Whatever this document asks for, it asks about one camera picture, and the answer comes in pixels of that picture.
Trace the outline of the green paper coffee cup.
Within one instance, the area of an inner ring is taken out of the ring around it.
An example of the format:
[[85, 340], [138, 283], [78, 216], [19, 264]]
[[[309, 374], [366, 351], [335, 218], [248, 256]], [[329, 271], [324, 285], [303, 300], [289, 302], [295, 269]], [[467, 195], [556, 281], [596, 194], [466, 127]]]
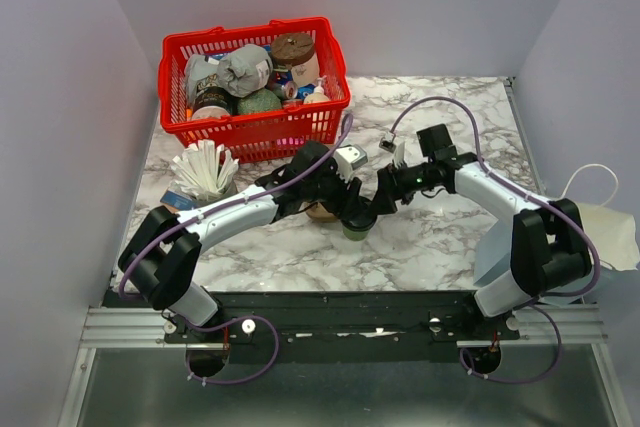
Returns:
[[346, 224], [343, 224], [342, 225], [342, 231], [343, 231], [344, 236], [348, 240], [354, 241], [354, 242], [359, 242], [359, 241], [363, 241], [363, 240], [366, 239], [370, 229], [369, 228], [348, 226]]

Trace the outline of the black plastic cup lid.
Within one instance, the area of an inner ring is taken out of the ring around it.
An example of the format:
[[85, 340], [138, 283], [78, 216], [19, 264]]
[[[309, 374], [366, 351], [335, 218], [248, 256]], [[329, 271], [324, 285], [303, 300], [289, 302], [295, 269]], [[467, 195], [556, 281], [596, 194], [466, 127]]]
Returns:
[[361, 227], [361, 228], [369, 228], [371, 229], [377, 220], [377, 216], [375, 215], [375, 221], [374, 222], [350, 222], [349, 221], [349, 217], [345, 217], [341, 220], [341, 224], [346, 224], [348, 226], [354, 226], [354, 227]]

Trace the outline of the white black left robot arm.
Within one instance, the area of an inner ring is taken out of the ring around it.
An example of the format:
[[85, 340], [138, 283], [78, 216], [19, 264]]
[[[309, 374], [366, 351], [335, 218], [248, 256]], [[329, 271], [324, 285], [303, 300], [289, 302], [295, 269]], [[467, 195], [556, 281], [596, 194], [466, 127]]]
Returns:
[[221, 307], [193, 280], [200, 255], [251, 228], [296, 215], [304, 204], [322, 205], [348, 227], [373, 225], [354, 175], [366, 162], [358, 146], [308, 141], [288, 163], [231, 197], [179, 213], [157, 207], [118, 259], [121, 282], [132, 284], [154, 310], [182, 317], [197, 340], [212, 341], [221, 332]]

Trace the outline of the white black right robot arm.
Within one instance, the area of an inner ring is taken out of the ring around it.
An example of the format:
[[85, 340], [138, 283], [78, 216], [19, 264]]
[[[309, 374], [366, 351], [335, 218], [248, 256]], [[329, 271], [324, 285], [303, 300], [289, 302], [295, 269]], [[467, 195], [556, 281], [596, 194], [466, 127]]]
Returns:
[[496, 327], [496, 316], [544, 297], [592, 272], [589, 244], [579, 208], [569, 199], [540, 198], [491, 171], [475, 153], [460, 153], [443, 124], [417, 133], [425, 162], [409, 166], [404, 146], [387, 133], [380, 147], [393, 161], [377, 171], [378, 187], [369, 207], [375, 216], [390, 215], [409, 204], [417, 192], [442, 187], [478, 204], [511, 229], [509, 267], [474, 293], [460, 326], [480, 339]]

